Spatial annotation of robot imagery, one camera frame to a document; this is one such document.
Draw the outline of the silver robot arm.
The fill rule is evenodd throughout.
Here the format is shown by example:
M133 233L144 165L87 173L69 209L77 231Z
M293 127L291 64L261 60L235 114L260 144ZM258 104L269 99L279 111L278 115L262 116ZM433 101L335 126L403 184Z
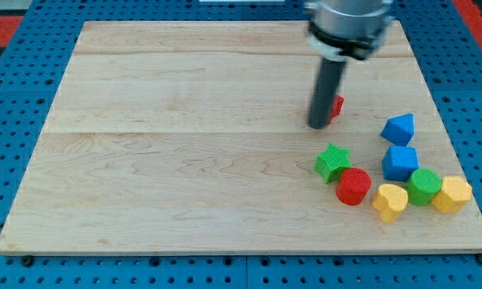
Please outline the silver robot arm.
M392 0L308 0L308 42L323 58L367 59L384 43Z

